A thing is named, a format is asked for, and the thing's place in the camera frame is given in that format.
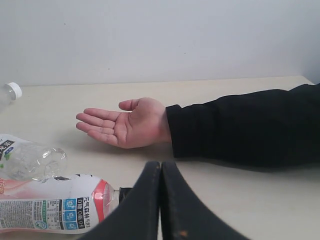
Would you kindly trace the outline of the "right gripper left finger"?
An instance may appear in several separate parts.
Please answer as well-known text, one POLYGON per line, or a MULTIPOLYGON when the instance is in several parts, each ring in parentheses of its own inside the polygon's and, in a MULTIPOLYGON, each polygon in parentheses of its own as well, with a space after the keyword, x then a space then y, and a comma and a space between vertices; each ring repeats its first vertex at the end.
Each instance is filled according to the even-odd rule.
POLYGON ((82 240, 156 240, 159 226, 161 165, 147 162, 119 206, 82 240))

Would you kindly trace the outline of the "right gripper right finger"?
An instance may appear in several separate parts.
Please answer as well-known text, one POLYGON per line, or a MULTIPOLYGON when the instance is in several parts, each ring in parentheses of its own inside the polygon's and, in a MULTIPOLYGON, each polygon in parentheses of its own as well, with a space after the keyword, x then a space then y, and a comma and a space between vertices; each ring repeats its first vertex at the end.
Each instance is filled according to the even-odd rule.
POLYGON ((161 165, 159 197, 164 240, 247 239, 205 206, 174 162, 161 165))

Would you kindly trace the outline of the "black sleeved forearm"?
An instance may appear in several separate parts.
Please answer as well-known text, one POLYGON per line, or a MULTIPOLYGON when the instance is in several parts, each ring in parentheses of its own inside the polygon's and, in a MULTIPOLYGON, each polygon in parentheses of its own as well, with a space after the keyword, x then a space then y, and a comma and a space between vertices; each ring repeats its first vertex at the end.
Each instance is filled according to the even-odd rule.
POLYGON ((320 87, 303 84, 166 108, 175 158, 256 168, 320 161, 320 87))

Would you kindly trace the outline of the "person's open hand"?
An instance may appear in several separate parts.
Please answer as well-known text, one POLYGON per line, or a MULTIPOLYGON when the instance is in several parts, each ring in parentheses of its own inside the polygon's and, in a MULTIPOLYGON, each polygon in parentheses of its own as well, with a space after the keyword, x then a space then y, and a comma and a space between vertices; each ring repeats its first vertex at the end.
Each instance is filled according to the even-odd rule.
POLYGON ((144 97, 118 104, 121 111, 86 108, 76 115, 76 128, 89 137, 123 149, 171 143, 166 108, 144 97))

